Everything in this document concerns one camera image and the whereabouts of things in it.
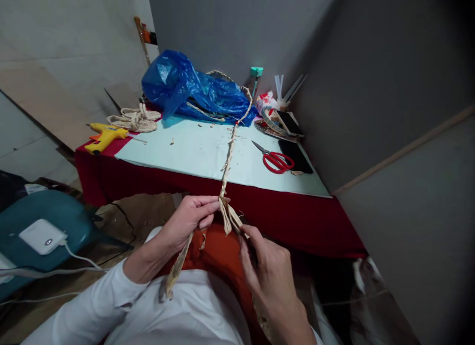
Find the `wooden board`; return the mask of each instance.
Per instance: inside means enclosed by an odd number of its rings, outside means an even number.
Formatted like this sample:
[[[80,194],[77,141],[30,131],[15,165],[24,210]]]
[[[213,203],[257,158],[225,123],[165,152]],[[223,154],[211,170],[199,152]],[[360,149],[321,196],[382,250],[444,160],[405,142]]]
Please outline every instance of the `wooden board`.
[[[86,112],[44,67],[0,70],[0,90],[72,150],[91,135]]]
[[[450,127],[458,124],[459,122],[465,120],[467,117],[471,116],[475,113],[475,106],[467,107],[466,109],[460,111],[457,115],[449,118],[448,120],[441,123],[439,126],[435,127],[434,129],[427,132],[425,135],[419,137],[417,140],[411,142],[404,148],[400,149],[398,152],[393,154],[392,156],[386,158],[384,161],[378,163],[373,168],[368,169],[363,174],[360,174],[358,177],[353,179],[352,181],[346,183],[343,187],[338,188],[331,195],[337,196],[338,194],[348,190],[349,188],[353,187],[354,185],[358,184],[362,180],[368,178],[369,176],[375,174],[379,170],[385,168],[390,163],[394,162],[395,160],[401,158],[405,154],[409,153],[410,151],[415,150],[417,147],[425,144],[426,142],[432,140],[434,137],[440,135],[442,132],[448,130]]]
[[[126,83],[109,85],[104,89],[119,109],[139,108],[139,99]]]

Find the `person's left hand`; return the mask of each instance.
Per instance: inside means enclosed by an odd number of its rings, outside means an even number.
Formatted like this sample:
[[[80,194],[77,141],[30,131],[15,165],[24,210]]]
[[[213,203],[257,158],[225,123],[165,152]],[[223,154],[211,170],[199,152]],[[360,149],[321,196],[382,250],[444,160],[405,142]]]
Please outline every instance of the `person's left hand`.
[[[214,213],[219,209],[217,196],[186,196],[158,235],[166,238],[167,243],[179,252],[196,228],[203,230],[211,225]]]

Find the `light blue paper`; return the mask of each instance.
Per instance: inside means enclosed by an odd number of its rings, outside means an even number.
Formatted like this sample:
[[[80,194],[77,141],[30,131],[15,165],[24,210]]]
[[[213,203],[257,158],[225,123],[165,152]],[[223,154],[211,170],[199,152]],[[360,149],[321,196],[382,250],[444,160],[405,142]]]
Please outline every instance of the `light blue paper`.
[[[167,121],[159,121],[156,131],[138,136],[147,144],[132,140],[115,157],[145,167],[221,180],[232,135],[228,129],[231,129],[229,125],[173,116]],[[228,182],[278,192],[331,197],[315,170],[313,174],[297,176],[290,171],[284,174],[270,172],[262,162],[262,152],[252,141],[269,151],[281,151],[278,140],[256,130],[254,124],[238,127]],[[308,160],[305,151],[299,147]]]

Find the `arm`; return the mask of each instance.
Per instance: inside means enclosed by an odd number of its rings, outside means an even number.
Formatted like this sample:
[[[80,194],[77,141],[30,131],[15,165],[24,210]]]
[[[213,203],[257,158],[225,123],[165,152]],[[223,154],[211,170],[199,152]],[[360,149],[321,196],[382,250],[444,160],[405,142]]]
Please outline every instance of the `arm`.
[[[35,330],[23,344],[97,344],[133,307],[149,282],[197,227],[211,225],[218,197],[185,197],[152,240],[87,288]]]
[[[256,248],[258,267],[252,266],[247,244],[240,238],[241,259],[247,285],[266,313],[272,329],[287,345],[321,344],[308,323],[305,306],[298,299],[293,283],[290,252],[262,237],[249,225],[241,227]]]

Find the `scissors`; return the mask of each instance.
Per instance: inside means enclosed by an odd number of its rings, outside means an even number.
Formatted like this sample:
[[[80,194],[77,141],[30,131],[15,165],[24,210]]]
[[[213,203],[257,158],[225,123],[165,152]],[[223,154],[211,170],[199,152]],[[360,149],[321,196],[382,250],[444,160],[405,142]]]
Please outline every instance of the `scissors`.
[[[271,172],[276,173],[276,174],[282,174],[292,168],[295,163],[293,162],[292,158],[289,156],[286,156],[285,154],[282,153],[277,153],[277,152],[269,152],[266,149],[263,149],[261,146],[259,146],[256,142],[252,141],[254,145],[259,148],[259,150],[264,154],[262,156],[262,161],[264,162],[264,165],[269,169]],[[277,169],[272,168],[267,161],[271,162],[274,166],[277,167]]]

